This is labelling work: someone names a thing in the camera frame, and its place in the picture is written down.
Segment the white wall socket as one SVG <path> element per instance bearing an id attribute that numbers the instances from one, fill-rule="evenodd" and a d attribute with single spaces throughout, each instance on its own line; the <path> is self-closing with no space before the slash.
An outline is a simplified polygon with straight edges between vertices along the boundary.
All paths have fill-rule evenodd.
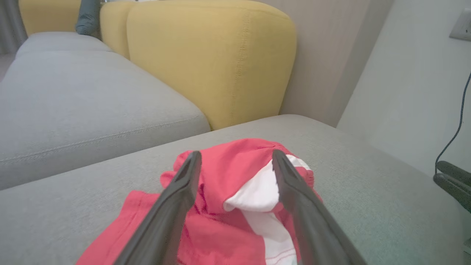
<path id="1" fill-rule="evenodd" d="M 463 9 L 449 37 L 471 42 L 471 8 Z"/>

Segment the dark teal throw pillow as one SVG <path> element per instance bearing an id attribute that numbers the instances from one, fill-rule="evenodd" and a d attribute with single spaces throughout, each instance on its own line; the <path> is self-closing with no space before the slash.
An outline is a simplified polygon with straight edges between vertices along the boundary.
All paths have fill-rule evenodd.
<path id="1" fill-rule="evenodd" d="M 101 39 L 100 9 L 102 0 L 81 0 L 75 31 L 79 35 Z"/>

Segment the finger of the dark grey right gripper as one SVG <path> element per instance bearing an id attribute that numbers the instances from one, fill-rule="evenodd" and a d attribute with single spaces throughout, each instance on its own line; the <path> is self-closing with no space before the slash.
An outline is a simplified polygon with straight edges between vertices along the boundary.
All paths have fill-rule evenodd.
<path id="1" fill-rule="evenodd" d="M 444 173 L 435 174 L 433 181 L 471 214 L 471 186 Z"/>
<path id="2" fill-rule="evenodd" d="M 439 161 L 437 163 L 437 169 L 441 173 L 446 174 L 447 176 L 465 184 L 471 186 L 471 173 L 463 170 L 449 162 Z"/>

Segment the grey curtain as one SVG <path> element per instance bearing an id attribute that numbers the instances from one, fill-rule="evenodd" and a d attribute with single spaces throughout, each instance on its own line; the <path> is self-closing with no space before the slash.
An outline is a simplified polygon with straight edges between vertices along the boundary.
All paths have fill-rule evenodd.
<path id="1" fill-rule="evenodd" d="M 27 38 L 19 0 L 0 0 L 0 55 L 17 52 Z"/>

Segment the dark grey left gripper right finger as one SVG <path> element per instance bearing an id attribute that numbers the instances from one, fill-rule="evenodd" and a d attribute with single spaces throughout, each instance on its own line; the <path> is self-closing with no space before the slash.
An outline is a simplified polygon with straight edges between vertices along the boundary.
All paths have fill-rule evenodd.
<path id="1" fill-rule="evenodd" d="M 293 218 L 302 264 L 367 265 L 286 154 L 275 150 L 272 159 L 279 200 Z"/>

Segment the red white-trimmed shorts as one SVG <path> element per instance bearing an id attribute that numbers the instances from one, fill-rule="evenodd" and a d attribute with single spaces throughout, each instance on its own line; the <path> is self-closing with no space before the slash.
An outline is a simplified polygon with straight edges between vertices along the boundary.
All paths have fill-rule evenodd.
<path id="1" fill-rule="evenodd" d="M 201 150 L 198 194 L 182 229 L 178 263 L 297 265 L 293 219 L 278 201 L 276 149 L 313 188 L 313 171 L 280 143 L 246 138 Z"/>

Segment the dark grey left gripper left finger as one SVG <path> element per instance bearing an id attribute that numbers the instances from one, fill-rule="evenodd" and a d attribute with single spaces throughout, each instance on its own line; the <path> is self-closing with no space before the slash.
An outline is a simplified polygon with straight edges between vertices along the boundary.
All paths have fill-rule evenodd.
<path id="1" fill-rule="evenodd" d="M 202 156 L 190 153 L 113 265 L 177 265 L 186 215 L 198 194 Z"/>

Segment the yellow sofa back cushion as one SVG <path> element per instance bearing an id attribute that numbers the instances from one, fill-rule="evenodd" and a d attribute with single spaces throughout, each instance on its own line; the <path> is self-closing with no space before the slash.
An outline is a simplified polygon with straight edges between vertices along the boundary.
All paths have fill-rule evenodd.
<path id="1" fill-rule="evenodd" d="M 101 38 L 111 50 L 130 58 L 127 38 L 127 19 L 135 1 L 111 1 L 100 10 Z"/>
<path id="2" fill-rule="evenodd" d="M 27 36 L 37 32 L 75 32 L 81 0 L 19 0 Z"/>
<path id="3" fill-rule="evenodd" d="M 213 130 L 279 114 L 297 37 L 284 12 L 250 0 L 136 4 L 131 61 L 195 104 Z"/>

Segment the grey sofa chaise cushion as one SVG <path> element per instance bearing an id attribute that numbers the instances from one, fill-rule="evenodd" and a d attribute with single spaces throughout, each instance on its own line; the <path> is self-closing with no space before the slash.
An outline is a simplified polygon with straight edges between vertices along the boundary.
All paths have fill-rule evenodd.
<path id="1" fill-rule="evenodd" d="M 463 265 L 460 205 L 431 177 L 341 131 L 279 115 L 0 191 L 0 265 L 73 265 L 133 190 L 158 193 L 177 156 L 241 138 L 281 143 L 368 265 Z"/>

